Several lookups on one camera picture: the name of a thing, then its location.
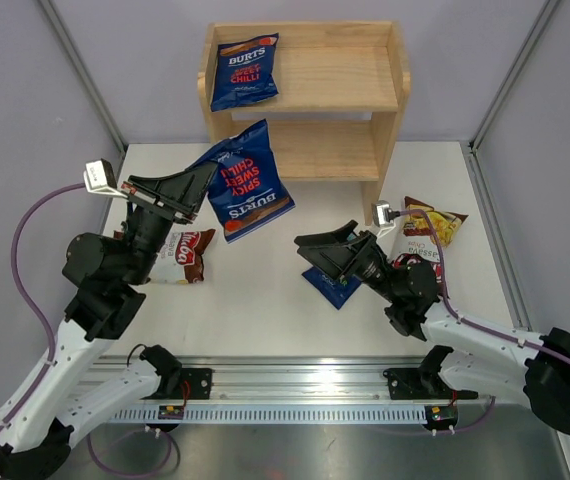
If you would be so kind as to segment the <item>Burts sea salt vinegar bag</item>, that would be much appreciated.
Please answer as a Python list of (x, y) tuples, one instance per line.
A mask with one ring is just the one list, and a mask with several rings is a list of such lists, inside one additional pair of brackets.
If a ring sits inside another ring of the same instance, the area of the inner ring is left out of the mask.
[(336, 310), (340, 310), (361, 285), (361, 281), (356, 277), (350, 277), (347, 280), (332, 280), (315, 267), (304, 271), (302, 277), (316, 288)]

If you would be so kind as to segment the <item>large Burts sweet chilli bag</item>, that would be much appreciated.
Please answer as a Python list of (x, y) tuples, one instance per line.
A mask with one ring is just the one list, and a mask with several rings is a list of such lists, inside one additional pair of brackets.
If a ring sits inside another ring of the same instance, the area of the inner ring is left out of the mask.
[(273, 69), (279, 38), (273, 33), (218, 46), (212, 112), (254, 105), (278, 95)]

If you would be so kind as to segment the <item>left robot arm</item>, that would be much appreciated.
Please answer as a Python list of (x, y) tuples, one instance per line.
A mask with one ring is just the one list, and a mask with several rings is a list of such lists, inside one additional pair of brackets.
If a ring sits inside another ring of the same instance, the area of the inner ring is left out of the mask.
[(42, 323), (48, 348), (0, 407), (0, 478), (47, 479), (83, 438), (133, 402), (189, 395), (181, 362), (153, 345), (115, 378), (68, 398), (137, 315), (146, 299), (137, 286), (147, 282), (172, 226), (195, 220), (216, 170), (207, 162), (169, 176), (131, 176), (117, 183), (108, 161), (86, 164), (82, 188), (126, 201), (123, 232), (79, 234), (67, 247), (62, 273), (77, 292), (57, 328)]

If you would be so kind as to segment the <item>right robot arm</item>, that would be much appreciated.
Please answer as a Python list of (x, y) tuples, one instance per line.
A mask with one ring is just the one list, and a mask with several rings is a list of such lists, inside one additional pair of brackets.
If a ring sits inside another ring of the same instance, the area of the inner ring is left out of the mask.
[(355, 277), (388, 301), (392, 327), (432, 344), (419, 368), (431, 396), (469, 391), (509, 400), (570, 435), (570, 333), (507, 328), (454, 309), (429, 261), (387, 259), (370, 231), (356, 224), (295, 238), (298, 254), (333, 280)]

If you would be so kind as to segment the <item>small Burts sweet chilli bag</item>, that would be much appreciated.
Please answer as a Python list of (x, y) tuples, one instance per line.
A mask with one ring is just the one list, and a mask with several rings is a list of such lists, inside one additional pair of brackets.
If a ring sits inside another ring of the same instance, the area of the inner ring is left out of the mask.
[(265, 119), (218, 142), (193, 165), (215, 167), (207, 196), (229, 243), (295, 207), (279, 177)]

